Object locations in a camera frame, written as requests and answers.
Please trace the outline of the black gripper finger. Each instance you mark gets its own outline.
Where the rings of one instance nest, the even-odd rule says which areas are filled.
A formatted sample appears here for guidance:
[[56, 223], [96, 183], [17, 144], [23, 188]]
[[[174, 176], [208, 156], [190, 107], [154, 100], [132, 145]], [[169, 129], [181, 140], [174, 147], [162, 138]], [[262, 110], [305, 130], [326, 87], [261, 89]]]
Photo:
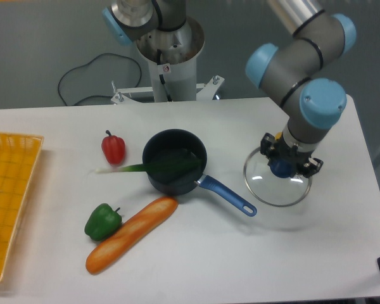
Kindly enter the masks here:
[[270, 133], [265, 133], [260, 142], [260, 153], [268, 159], [270, 165], [277, 156], [276, 139]]
[[317, 174], [324, 162], [318, 158], [307, 158], [306, 161], [297, 166], [298, 174], [304, 177], [311, 177]]

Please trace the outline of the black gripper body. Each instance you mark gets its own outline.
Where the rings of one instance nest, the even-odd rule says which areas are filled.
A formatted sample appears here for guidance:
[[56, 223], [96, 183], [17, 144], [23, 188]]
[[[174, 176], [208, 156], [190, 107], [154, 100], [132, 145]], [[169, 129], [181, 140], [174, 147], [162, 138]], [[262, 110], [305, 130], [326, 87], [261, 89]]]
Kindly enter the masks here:
[[312, 152], [302, 152], [298, 147], [290, 147], [284, 136], [279, 137], [274, 144], [272, 155], [273, 173], [307, 173], [311, 170], [309, 158]]

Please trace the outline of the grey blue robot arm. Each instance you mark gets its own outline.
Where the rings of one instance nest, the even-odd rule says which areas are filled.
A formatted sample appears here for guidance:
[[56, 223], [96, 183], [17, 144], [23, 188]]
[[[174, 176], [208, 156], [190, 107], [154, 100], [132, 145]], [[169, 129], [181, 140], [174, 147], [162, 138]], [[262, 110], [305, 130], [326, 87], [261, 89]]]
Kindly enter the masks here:
[[[275, 176], [311, 177], [322, 166], [312, 153], [346, 106], [344, 89], [315, 74], [349, 51], [357, 32], [348, 17], [328, 15], [317, 1], [270, 1], [269, 6], [293, 41], [282, 49], [260, 46], [245, 73], [289, 120], [279, 137], [263, 137], [260, 151]], [[115, 1], [102, 15], [115, 39], [135, 44], [148, 61], [155, 101], [196, 98], [196, 58], [205, 37], [184, 1]]]

